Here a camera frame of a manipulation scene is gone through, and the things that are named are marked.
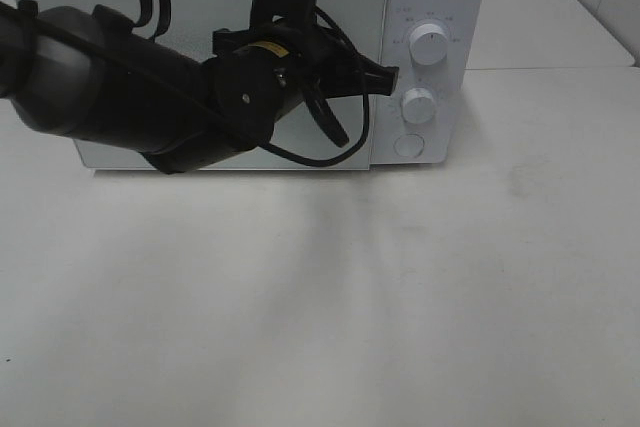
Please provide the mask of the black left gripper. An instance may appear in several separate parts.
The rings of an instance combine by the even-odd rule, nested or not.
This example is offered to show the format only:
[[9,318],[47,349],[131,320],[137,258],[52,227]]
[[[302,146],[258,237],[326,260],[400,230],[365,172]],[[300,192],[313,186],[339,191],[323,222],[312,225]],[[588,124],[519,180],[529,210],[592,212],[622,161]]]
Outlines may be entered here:
[[313,21],[299,28],[289,21],[267,22],[247,30],[220,29],[212,36],[219,58],[262,48],[281,60],[274,68],[278,79],[291,81],[316,125],[335,146],[346,146],[349,136],[328,101],[333,98],[391,96],[400,69],[383,66],[360,54],[336,25]]

